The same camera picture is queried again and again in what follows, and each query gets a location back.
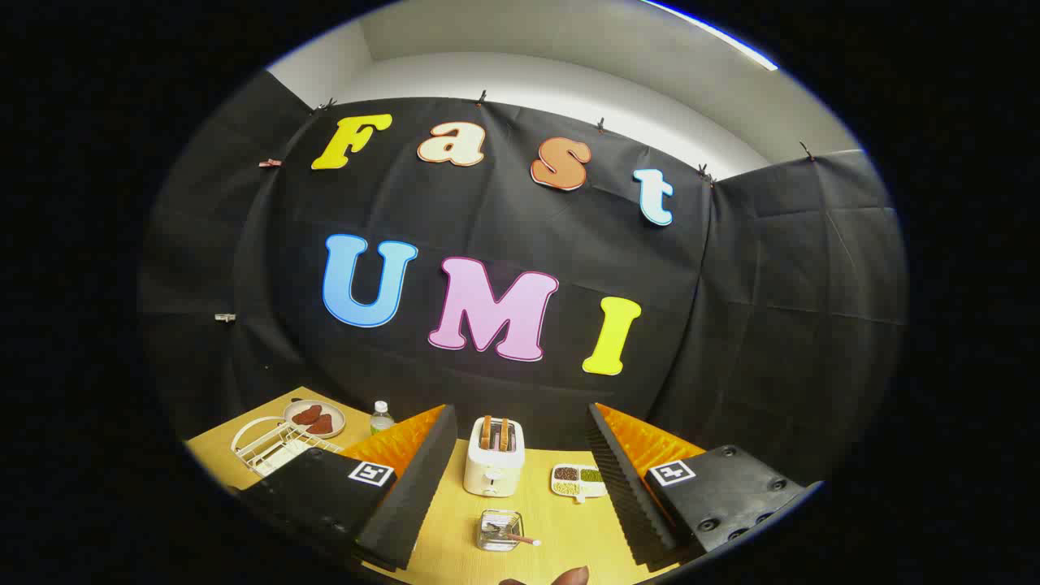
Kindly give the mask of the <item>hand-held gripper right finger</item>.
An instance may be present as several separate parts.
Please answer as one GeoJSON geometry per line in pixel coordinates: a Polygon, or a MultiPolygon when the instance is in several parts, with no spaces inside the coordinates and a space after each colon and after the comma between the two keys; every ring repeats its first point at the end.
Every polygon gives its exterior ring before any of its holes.
{"type": "Polygon", "coordinates": [[[601,403],[588,406],[587,440],[635,563],[648,569],[723,557],[821,488],[744,448],[699,448],[601,403]]]}

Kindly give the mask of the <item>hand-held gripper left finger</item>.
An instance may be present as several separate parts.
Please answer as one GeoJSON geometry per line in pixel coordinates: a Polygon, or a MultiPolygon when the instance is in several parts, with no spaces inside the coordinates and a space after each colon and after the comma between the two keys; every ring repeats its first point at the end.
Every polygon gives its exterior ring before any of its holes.
{"type": "Polygon", "coordinates": [[[439,405],[338,453],[305,449],[238,495],[330,557],[404,570],[456,439],[456,408],[439,405]]]}

